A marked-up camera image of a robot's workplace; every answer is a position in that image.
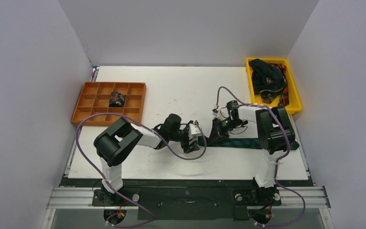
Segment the green navy striped tie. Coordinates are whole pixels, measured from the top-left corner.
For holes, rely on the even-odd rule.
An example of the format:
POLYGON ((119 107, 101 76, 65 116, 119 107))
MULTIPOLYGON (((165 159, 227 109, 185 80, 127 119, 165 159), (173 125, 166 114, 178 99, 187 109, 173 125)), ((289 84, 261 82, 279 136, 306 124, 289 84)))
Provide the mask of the green navy striped tie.
POLYGON ((216 141, 209 141, 209 138, 206 138, 206 140, 207 147, 262 149, 257 138, 220 138, 216 141))

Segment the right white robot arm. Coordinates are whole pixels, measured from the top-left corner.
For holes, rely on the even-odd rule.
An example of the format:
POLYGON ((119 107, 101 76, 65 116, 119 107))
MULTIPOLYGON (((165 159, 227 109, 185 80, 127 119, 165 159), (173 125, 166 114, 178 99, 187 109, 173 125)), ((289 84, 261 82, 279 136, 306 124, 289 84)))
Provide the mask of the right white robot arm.
POLYGON ((289 154, 291 144, 295 141, 295 132, 286 108, 276 106, 243 104, 236 100, 226 104, 228 117, 213 119, 210 136, 204 141, 208 146, 229 138, 228 132, 237 127, 256 123, 259 144, 263 150, 263 159, 253 178, 256 187, 250 190, 250 199, 261 204, 269 197, 267 188, 276 187, 279 162, 289 154))

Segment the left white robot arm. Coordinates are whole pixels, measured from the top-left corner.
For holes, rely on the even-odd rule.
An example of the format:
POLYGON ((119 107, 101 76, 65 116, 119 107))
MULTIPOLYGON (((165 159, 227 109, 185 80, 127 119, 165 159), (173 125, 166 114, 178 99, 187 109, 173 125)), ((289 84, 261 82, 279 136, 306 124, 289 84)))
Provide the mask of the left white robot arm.
POLYGON ((181 123, 181 117, 170 114, 162 124, 151 129, 131 124, 121 117, 100 133, 93 142, 101 159, 101 189, 104 198, 111 205, 118 205, 123 199, 122 163, 136 146, 163 149, 169 142, 179 142, 184 153, 199 150, 198 140, 205 139, 195 121, 181 123))

